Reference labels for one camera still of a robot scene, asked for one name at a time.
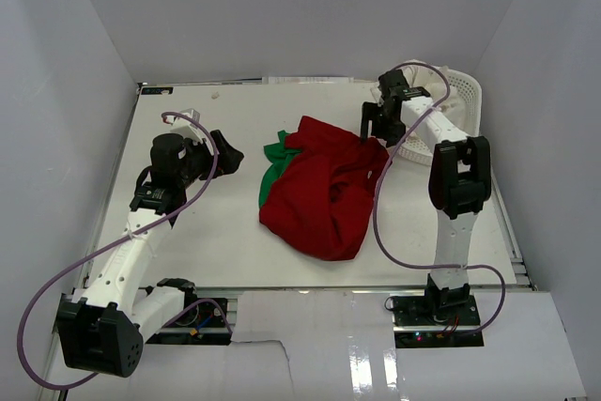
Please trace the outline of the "green t shirt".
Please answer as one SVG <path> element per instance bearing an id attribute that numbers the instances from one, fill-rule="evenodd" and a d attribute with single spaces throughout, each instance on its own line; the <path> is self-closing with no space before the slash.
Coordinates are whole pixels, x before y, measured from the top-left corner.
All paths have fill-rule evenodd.
<path id="1" fill-rule="evenodd" d="M 260 183 L 258 195 L 259 208 L 262 208 L 267 202 L 272 184 L 282 176 L 296 156 L 301 154 L 300 149 L 286 146 L 285 140 L 288 136 L 288 132 L 279 131 L 278 141 L 273 144 L 264 145 L 263 147 L 264 156 L 267 158 L 270 166 Z"/>

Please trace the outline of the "red t shirt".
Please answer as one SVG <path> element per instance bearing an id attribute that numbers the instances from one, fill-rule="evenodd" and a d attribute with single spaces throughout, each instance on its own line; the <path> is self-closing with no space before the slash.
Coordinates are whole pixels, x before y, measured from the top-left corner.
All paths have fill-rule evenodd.
<path id="1" fill-rule="evenodd" d="M 310 116 L 285 140 L 301 150 L 275 181 L 259 222 L 296 251 L 324 261 L 348 261 L 362 247 L 375 188 L 388 160 L 375 138 Z"/>

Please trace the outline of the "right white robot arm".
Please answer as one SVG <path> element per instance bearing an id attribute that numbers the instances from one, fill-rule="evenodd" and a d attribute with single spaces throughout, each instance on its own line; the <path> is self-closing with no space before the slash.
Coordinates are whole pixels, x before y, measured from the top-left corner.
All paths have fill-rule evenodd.
<path id="1" fill-rule="evenodd" d="M 438 214 L 438 234 L 422 312 L 437 321 L 454 319 L 470 298 L 471 232 L 492 190 L 490 144 L 459 129 L 425 88 L 409 85 L 402 70 L 380 75 L 378 87 L 380 100 L 362 105 L 360 137 L 399 148 L 415 133 L 431 152 L 428 194 Z"/>

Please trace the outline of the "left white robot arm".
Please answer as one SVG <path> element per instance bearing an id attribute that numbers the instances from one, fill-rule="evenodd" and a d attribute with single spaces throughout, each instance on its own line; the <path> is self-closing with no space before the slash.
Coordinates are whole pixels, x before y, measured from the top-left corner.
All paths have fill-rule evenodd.
<path id="1" fill-rule="evenodd" d="M 94 282 L 75 301 L 60 303 L 56 327 L 67 367 L 129 377 L 145 342 L 195 299 L 185 279 L 163 279 L 144 298 L 142 279 L 162 242 L 172 231 L 175 214 L 187 201 L 196 180 L 230 175 L 244 158 L 214 130 L 217 151 L 206 141 L 176 132 L 156 136 L 150 164 L 136 180 L 124 243 L 110 253 Z"/>

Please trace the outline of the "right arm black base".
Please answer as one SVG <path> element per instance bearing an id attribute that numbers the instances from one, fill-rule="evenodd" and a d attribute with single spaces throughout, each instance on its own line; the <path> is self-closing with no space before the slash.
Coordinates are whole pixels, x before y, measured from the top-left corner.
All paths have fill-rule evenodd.
<path id="1" fill-rule="evenodd" d="M 424 296 L 390 296 L 384 308 L 393 316 L 397 349 L 483 347 L 480 315 L 473 296 L 466 304 L 433 313 Z"/>

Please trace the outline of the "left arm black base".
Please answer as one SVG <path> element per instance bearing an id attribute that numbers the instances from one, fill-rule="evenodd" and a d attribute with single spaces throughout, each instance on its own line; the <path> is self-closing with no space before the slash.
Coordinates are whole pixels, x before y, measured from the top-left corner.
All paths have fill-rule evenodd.
<path id="1" fill-rule="evenodd" d="M 153 335 L 154 345 L 228 346 L 231 333 L 225 326 L 228 299 L 213 298 L 198 304 L 185 316 Z"/>

